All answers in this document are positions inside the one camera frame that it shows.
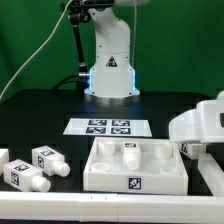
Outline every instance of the white cylinder peg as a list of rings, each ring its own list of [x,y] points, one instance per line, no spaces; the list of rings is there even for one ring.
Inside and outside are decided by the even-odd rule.
[[[55,161],[52,165],[52,169],[57,175],[61,177],[66,177],[70,173],[70,167],[63,161]]]
[[[32,187],[34,191],[48,192],[51,184],[46,177],[36,176],[32,179]]]

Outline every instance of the white cable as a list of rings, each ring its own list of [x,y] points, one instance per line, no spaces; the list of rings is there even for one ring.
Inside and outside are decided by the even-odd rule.
[[[135,48],[136,48],[136,32],[137,32],[137,17],[138,17],[138,12],[137,12],[137,0],[134,0],[134,11],[135,11],[135,16],[134,16],[134,35],[133,35],[133,49],[132,49],[132,62],[131,65],[134,68],[135,64]]]
[[[70,3],[73,0],[70,0],[67,5],[65,6],[64,12],[62,13],[60,19],[58,20],[58,22],[55,25],[55,28],[53,29],[51,35],[47,38],[47,40],[31,55],[31,57],[20,67],[20,69],[15,73],[15,75],[10,79],[10,81],[7,83],[7,85],[5,86],[5,88],[3,89],[1,95],[0,95],[0,101],[2,100],[3,95],[5,94],[5,92],[7,91],[7,89],[9,88],[9,86],[12,84],[12,82],[16,79],[16,77],[19,75],[19,73],[24,69],[24,67],[45,47],[45,45],[51,40],[51,38],[54,36],[58,26],[61,23],[61,20],[63,19],[66,10],[68,9]]]

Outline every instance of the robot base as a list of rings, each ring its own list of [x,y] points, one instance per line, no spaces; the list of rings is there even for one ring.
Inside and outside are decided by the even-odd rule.
[[[93,95],[93,93],[89,91],[85,91],[86,100],[104,105],[123,105],[123,104],[135,103],[139,101],[139,98],[140,98],[140,92],[138,90],[132,93],[130,96],[121,98],[99,97]]]

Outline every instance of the marker sheet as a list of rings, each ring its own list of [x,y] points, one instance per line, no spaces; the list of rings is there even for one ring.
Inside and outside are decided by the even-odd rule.
[[[70,119],[64,135],[152,137],[147,120]]]

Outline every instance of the label sticker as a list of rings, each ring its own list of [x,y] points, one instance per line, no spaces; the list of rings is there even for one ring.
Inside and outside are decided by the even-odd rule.
[[[38,156],[38,166],[44,169],[44,159]]]
[[[41,152],[41,154],[44,155],[44,156],[50,156],[50,155],[53,155],[55,153],[51,150],[46,150],[46,151]]]
[[[17,170],[17,171],[19,171],[19,172],[23,172],[23,171],[25,171],[25,170],[27,170],[27,169],[30,169],[30,167],[27,166],[27,165],[25,165],[25,164],[22,164],[22,165],[20,165],[20,166],[16,166],[16,167],[14,168],[14,170]]]
[[[130,128],[111,128],[111,134],[114,135],[130,135],[131,129]]]
[[[107,120],[89,120],[88,125],[106,126],[107,125]]]
[[[106,128],[88,127],[86,130],[86,134],[105,134],[105,133],[106,133]]]
[[[182,152],[187,153],[187,143],[182,144]]]
[[[115,61],[114,57],[112,56],[110,60],[107,62],[107,67],[118,67],[117,62]]]
[[[19,186],[19,175],[11,172],[11,181],[13,184]]]
[[[130,121],[112,120],[112,126],[130,126]]]
[[[136,144],[135,143],[125,143],[125,147],[127,147],[127,148],[136,148]]]
[[[143,179],[141,177],[128,177],[128,191],[129,192],[142,192]]]

